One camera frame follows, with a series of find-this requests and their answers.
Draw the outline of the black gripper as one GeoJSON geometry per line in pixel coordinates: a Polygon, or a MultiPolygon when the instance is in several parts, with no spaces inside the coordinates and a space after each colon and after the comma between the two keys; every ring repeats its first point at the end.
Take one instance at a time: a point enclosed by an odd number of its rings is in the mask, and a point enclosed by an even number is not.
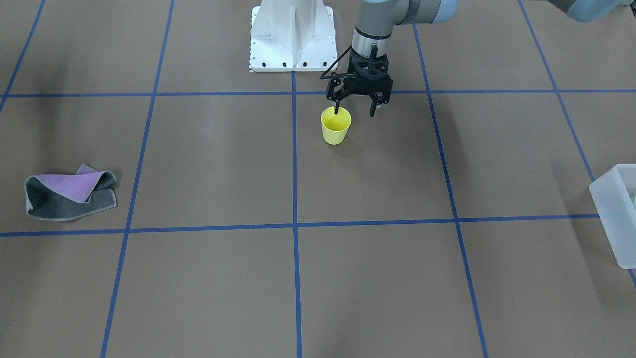
{"type": "Polygon", "coordinates": [[[372,100],[369,116],[375,116],[378,108],[390,102],[394,81],[389,73],[389,60],[386,54],[367,58],[354,50],[345,50],[325,71],[327,88],[325,97],[333,102],[334,115],[338,115],[340,102],[350,95],[368,96],[372,100]],[[345,73],[336,73],[336,66],[348,57],[345,73]]]}

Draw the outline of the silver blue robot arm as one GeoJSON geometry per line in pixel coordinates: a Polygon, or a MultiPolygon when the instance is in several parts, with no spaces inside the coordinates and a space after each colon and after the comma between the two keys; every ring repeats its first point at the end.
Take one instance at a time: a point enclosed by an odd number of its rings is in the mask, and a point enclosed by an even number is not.
{"type": "Polygon", "coordinates": [[[585,93],[583,88],[561,88],[555,79],[554,69],[550,67],[536,38],[535,28],[527,16],[522,0],[364,0],[359,7],[356,27],[351,45],[345,50],[349,56],[345,73],[335,73],[327,69],[321,79],[327,80],[325,96],[334,106],[339,107],[341,100],[351,95],[368,96],[372,100],[370,114],[387,104],[392,93],[393,80],[389,73],[389,42],[396,26],[443,25],[443,29],[432,32],[426,41],[418,40],[421,55],[437,55],[441,66],[448,76],[458,80],[498,79],[501,82],[520,77],[520,82],[510,89],[496,88],[493,93],[585,93]],[[501,12],[508,6],[519,7],[520,20],[524,21],[531,32],[534,47],[525,47],[511,42],[507,30],[499,29],[496,23],[506,16],[501,12]],[[500,52],[487,55],[486,63],[491,73],[482,75],[475,66],[470,72],[470,48],[482,52],[491,50],[493,45],[500,52]],[[507,54],[521,57],[525,54],[536,55],[545,68],[547,86],[541,89],[526,87],[529,78],[521,77],[523,64],[515,68],[500,65],[507,54]]]}

